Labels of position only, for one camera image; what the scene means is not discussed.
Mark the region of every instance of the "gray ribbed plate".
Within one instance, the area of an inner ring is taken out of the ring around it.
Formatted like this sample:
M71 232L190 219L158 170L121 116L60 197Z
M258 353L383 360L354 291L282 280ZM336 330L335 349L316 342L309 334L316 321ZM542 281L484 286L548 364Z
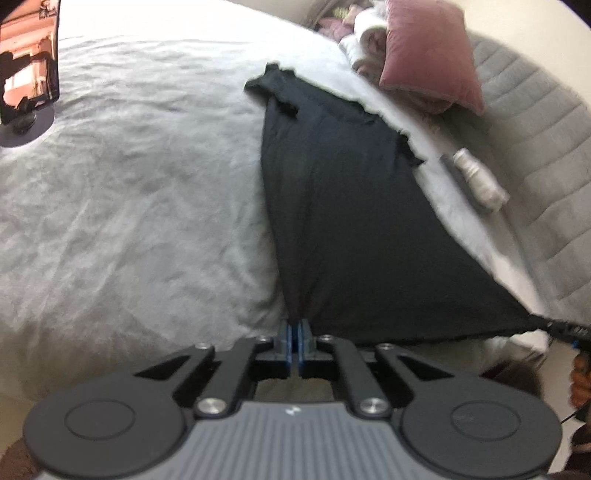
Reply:
M55 479L43 474L38 480ZM183 447L133 480L440 480L413 459L383 421L344 404L245 402L206 420Z

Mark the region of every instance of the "white bedsheet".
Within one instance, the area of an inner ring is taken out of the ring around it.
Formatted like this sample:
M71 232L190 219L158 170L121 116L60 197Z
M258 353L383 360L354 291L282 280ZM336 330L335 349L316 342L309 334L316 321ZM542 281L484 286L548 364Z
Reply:
M63 0L56 123L0 151L1 393L36 400L126 361L274 331L264 108L242 89L268 61L408 131L428 159L421 186L488 265L495 249L437 161L440 139L336 43L218 0ZM443 356L479 370L502 345Z

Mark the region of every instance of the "pink pillow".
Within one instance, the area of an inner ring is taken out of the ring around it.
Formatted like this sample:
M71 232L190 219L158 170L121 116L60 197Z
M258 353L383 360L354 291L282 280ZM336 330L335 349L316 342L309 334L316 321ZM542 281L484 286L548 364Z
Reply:
M386 0L386 6L380 87L420 95L419 104L430 113L459 103L482 115L485 104L462 10L443 0Z

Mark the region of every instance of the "phone screen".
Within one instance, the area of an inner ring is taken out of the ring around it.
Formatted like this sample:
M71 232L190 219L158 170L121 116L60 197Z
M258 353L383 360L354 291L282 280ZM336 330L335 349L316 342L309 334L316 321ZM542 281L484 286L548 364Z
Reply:
M60 0L25 0L0 24L0 117L5 125L60 96L59 13Z

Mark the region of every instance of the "black t-shirt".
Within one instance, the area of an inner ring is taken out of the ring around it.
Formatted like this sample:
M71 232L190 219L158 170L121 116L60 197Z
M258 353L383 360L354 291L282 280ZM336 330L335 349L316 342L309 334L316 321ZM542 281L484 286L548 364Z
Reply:
M445 230L380 116L269 64L261 165L289 316L357 344L535 329Z

